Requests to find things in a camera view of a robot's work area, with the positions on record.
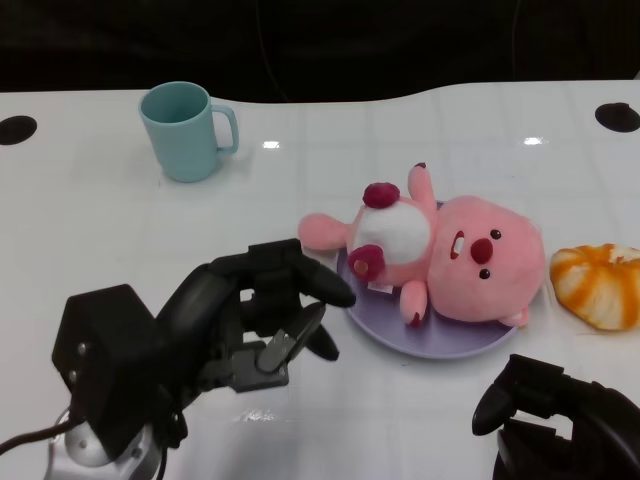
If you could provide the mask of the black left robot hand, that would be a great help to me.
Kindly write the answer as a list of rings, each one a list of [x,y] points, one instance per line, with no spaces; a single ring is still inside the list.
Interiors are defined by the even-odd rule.
[[[299,241],[254,245],[196,267],[157,314],[127,284],[70,297],[52,361],[71,415],[109,457],[145,426],[175,448],[187,435],[184,411],[201,394],[285,386],[303,350],[336,360],[322,319],[328,306],[355,300]]]

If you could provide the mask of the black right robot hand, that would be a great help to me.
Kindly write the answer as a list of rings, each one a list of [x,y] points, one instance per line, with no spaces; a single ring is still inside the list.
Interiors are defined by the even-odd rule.
[[[533,358],[510,356],[479,401],[472,432],[497,434],[495,479],[639,477],[639,407]]]

